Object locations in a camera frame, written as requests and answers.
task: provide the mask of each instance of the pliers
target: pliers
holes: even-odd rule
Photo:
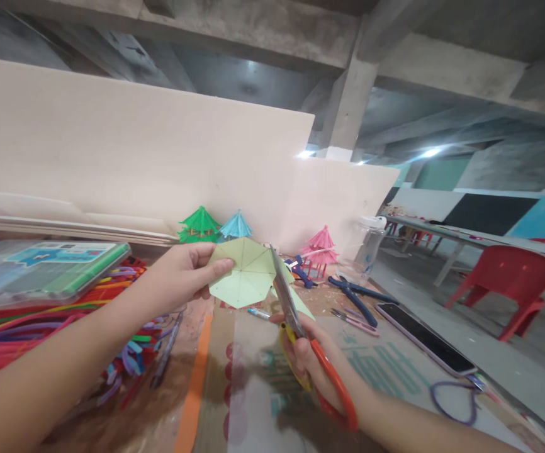
[[[365,304],[363,302],[361,302],[361,300],[358,298],[358,296],[356,294],[354,294],[354,292],[362,294],[363,296],[369,296],[369,297],[372,297],[374,299],[381,300],[383,302],[390,302],[390,303],[399,305],[399,302],[395,298],[387,296],[385,294],[377,293],[375,291],[364,288],[364,287],[359,286],[357,284],[350,283],[344,277],[340,277],[340,280],[336,280],[333,277],[329,277],[327,279],[327,281],[329,283],[331,283],[332,285],[337,286],[338,288],[340,288],[342,290],[342,292],[350,299],[350,301],[353,304],[356,305],[356,308],[358,308],[360,310],[360,312],[365,317],[365,319],[367,320],[369,325],[371,325],[372,327],[377,327],[378,326],[377,319],[375,319],[373,317],[373,315],[371,314],[369,309],[367,309]]]

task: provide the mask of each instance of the ceiling light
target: ceiling light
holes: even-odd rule
[[[432,156],[437,155],[440,151],[441,151],[440,148],[434,148],[434,149],[428,150],[425,153],[423,153],[422,157],[432,157]]]
[[[302,151],[300,154],[298,154],[298,157],[301,159],[307,159],[315,154],[316,151]]]

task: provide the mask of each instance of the right hand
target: right hand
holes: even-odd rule
[[[299,313],[298,317],[308,338],[318,340],[327,359],[342,378],[348,393],[350,393],[355,406],[357,406],[359,392],[362,391],[363,386],[366,388],[367,384],[352,368],[342,350],[321,326],[303,313]],[[285,315],[282,313],[273,315],[269,320],[272,323],[279,324],[285,321]],[[300,376],[300,379],[308,379],[308,375],[310,375],[315,387],[323,397],[340,413],[344,414],[344,407],[335,392],[335,387],[319,363],[308,338],[298,338],[296,343],[292,344],[288,336],[283,335],[283,346],[287,351],[291,366],[295,373]]]

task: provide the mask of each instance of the orange strip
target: orange strip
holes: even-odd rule
[[[191,453],[197,436],[197,423],[199,422],[199,409],[203,397],[203,384],[205,382],[205,369],[208,363],[208,346],[211,337],[211,315],[203,320],[203,328],[199,337],[195,365],[189,382],[189,393],[184,402],[183,417],[180,420],[174,453]]]

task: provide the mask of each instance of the floor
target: floor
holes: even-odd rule
[[[443,304],[463,278],[450,272],[440,288],[432,282],[454,243],[443,243],[438,255],[411,246],[408,255],[386,239],[378,252],[372,280],[401,301],[413,314],[459,349],[494,383],[513,396],[527,411],[545,424],[545,309],[531,325],[525,338],[501,343],[497,336],[516,310],[515,303],[497,294],[483,298],[474,308]],[[477,251],[463,252],[464,267],[473,265]]]

